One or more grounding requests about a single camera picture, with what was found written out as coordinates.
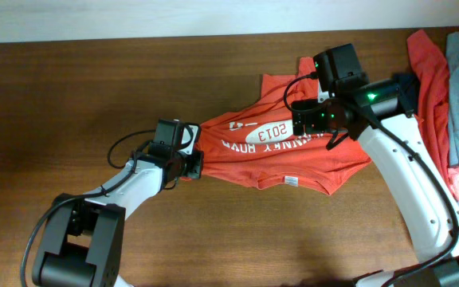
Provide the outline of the orange soccer t-shirt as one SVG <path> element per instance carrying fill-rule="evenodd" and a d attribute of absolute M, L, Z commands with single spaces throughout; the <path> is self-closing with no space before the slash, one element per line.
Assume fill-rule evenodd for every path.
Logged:
<path fill-rule="evenodd" d="M 294 78 L 265 74 L 255 104 L 201 125 L 196 148 L 204 153 L 204 175 L 259 190 L 289 184 L 331 195 L 371 163 L 356 141 L 329 151 L 328 133 L 294 135 L 285 104 L 318 97 L 317 81 L 289 88 Z"/>

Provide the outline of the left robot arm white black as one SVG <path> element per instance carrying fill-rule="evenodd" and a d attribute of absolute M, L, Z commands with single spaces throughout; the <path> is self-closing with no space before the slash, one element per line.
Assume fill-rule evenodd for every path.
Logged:
<path fill-rule="evenodd" d="M 32 268 L 37 286 L 125 286 L 120 275 L 124 226 L 147 199 L 180 177 L 199 179 L 203 154 L 169 160 L 133 152 L 126 167 L 84 195 L 62 194 L 39 220 L 44 233 Z"/>

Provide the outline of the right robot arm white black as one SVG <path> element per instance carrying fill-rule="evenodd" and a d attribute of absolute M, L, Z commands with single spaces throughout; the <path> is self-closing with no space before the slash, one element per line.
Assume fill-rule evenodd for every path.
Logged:
<path fill-rule="evenodd" d="M 356 277 L 349 286 L 459 286 L 459 206 L 422 141 L 401 87 L 380 81 L 320 100 L 286 104 L 297 135 L 330 132 L 372 159 L 398 206 L 418 259 L 412 266 Z"/>

